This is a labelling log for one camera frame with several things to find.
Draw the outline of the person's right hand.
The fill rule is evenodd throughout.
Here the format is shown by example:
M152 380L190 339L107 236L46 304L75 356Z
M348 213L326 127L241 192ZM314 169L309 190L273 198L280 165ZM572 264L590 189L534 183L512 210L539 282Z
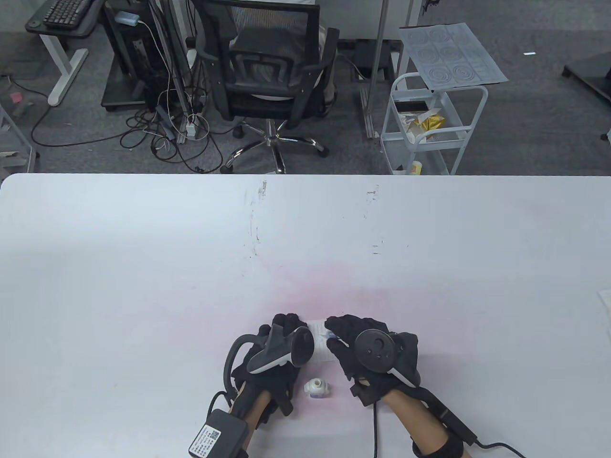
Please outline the person's right hand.
M354 315L331 316L325 327L327 348L337 358L350 391L363 406L377 403L393 389L419 388L418 337L395 333L386 323Z

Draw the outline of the person's left hand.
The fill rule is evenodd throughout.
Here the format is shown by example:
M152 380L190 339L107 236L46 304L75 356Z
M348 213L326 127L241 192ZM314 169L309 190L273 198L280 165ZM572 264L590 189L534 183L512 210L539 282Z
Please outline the person's left hand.
M267 392L271 401L264 409L258 425L267 423L269 417L278 408L284 416L288 416L292 410L293 391L296 384L297 376L300 368L295 368L291 363L276 366L259 374L251 374L247 371L247 363L253 356L259 353L263 348L260 345L254 344L244 356L242 364L237 366L232 371L236 390L241 390L245 387L245 392L239 395L239 398L245 397L244 400L236 400L234 408L240 418L243 418L251 410L253 410L254 401L264 392Z

